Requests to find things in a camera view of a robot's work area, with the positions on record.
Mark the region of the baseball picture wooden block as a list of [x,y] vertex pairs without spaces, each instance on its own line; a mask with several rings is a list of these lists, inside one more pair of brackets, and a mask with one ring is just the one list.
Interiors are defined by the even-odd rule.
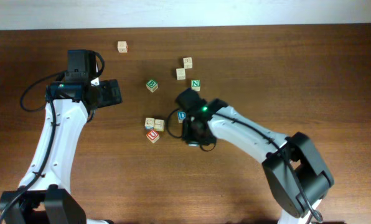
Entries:
[[154,129],[155,119],[154,118],[145,118],[144,127],[145,129]]

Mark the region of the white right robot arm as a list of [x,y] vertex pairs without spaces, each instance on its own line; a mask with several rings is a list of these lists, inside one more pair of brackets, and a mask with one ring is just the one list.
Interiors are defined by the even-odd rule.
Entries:
[[182,140],[190,145],[215,146],[227,141],[258,161],[271,193],[283,209],[280,223],[323,222],[317,206],[334,185],[334,178],[311,139],[270,131],[216,99],[176,99],[186,113]]

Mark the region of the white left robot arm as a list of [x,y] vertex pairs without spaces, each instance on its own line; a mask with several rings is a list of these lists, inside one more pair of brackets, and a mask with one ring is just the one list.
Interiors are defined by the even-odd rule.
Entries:
[[36,152],[15,191],[0,198],[0,223],[94,223],[72,197],[70,175],[84,125],[98,108],[122,102],[117,80],[99,85],[55,82],[46,89]]

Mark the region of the blue D letter block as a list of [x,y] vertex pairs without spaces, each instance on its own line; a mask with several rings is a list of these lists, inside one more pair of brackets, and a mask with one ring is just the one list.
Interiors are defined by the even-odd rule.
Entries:
[[177,119],[179,123],[182,123],[186,119],[186,113],[184,111],[177,112]]

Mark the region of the yellow edged wooden block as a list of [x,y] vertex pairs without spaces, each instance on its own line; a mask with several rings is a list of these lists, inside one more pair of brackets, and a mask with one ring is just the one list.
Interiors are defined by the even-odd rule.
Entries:
[[154,130],[164,131],[165,121],[163,119],[154,120]]

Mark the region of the red U letter block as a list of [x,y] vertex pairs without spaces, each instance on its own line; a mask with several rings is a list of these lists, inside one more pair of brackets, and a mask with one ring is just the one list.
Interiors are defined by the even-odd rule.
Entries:
[[160,135],[157,131],[155,130],[150,130],[147,134],[146,137],[152,142],[155,143],[157,140],[159,140]]

